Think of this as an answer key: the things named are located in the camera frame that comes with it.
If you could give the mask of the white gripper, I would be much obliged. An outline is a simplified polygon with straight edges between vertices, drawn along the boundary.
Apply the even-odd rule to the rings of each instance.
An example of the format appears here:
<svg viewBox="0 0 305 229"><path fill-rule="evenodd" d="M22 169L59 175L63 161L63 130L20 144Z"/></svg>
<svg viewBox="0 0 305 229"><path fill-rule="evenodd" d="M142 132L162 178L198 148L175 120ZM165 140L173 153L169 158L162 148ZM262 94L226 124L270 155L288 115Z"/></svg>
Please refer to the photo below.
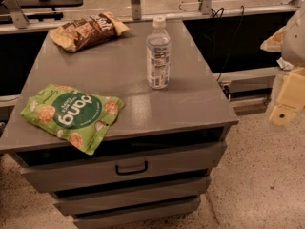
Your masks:
<svg viewBox="0 0 305 229"><path fill-rule="evenodd" d="M281 52L282 58L299 67L305 66L305 5L302 5L281 28L264 40L260 49ZM298 68L283 76L269 121L276 126L288 125L305 107L305 69Z"/></svg>

